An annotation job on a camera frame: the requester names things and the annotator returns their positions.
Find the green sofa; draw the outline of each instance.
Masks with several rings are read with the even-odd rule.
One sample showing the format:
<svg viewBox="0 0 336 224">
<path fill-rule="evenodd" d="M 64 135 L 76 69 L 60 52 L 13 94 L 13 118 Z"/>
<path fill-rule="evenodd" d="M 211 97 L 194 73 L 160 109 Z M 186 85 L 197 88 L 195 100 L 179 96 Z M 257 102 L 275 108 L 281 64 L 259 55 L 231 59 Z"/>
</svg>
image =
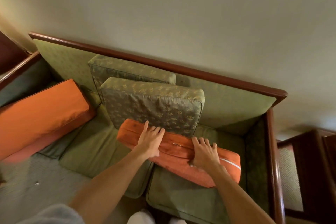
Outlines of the green sofa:
<svg viewBox="0 0 336 224">
<path fill-rule="evenodd" d="M 238 153 L 242 169 L 239 185 L 277 223 L 283 223 L 271 107 L 286 97 L 285 91 L 40 34 L 32 33 L 31 37 L 40 55 L 36 54 L 10 82 L 0 81 L 0 106 L 72 78 L 97 109 L 91 121 L 40 154 L 58 158 L 63 167 L 94 177 L 128 154 L 130 150 L 116 140 L 117 128 L 139 112 L 139 121 L 152 118 L 152 124 L 161 126 L 168 122 L 169 131 L 205 137 Z M 165 90 L 158 93 L 158 88 Z M 159 97 L 153 99 L 152 91 Z M 141 104 L 127 108 L 132 104 L 127 99 Z M 178 124 L 163 120 L 161 109 L 148 111 L 151 101 L 166 101 L 168 113 L 169 106 L 177 103 L 176 110 L 183 110 L 178 113 L 181 119 L 190 117 L 184 122 L 186 128 L 178 129 Z M 150 161 L 141 166 L 125 195 L 143 195 L 152 207 L 192 222 L 229 223 L 215 188 L 200 187 Z"/>
</svg>

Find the wall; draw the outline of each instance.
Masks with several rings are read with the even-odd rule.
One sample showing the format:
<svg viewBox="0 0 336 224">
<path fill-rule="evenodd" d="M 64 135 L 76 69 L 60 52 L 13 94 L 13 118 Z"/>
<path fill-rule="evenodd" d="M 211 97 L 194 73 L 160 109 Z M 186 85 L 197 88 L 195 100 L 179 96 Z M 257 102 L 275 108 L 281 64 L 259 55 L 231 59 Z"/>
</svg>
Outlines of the wall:
<svg viewBox="0 0 336 224">
<path fill-rule="evenodd" d="M 285 89 L 280 139 L 336 129 L 335 0 L 0 0 L 37 31 Z"/>
</svg>

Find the orange cushion cover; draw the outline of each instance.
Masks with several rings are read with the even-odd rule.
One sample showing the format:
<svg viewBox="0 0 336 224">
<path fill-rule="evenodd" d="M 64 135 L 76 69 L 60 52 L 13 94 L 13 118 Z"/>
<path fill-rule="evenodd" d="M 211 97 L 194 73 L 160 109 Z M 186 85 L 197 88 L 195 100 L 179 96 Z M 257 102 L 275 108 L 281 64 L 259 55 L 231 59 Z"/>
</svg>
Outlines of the orange cushion cover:
<svg viewBox="0 0 336 224">
<path fill-rule="evenodd" d="M 117 139 L 127 147 L 133 149 L 137 145 L 143 129 L 144 124 L 127 119 L 121 125 Z M 159 157 L 153 157 L 149 160 L 198 185 L 207 188 L 215 187 L 215 183 L 206 172 L 189 165 L 189 161 L 194 159 L 195 156 L 194 145 L 191 139 L 166 132 L 159 146 L 159 151 Z M 217 148 L 217 152 L 221 165 L 225 166 L 232 179 L 239 183 L 241 175 L 239 154 L 219 147 Z"/>
<path fill-rule="evenodd" d="M 72 79 L 2 107 L 0 160 L 24 160 L 94 116 Z"/>
</svg>

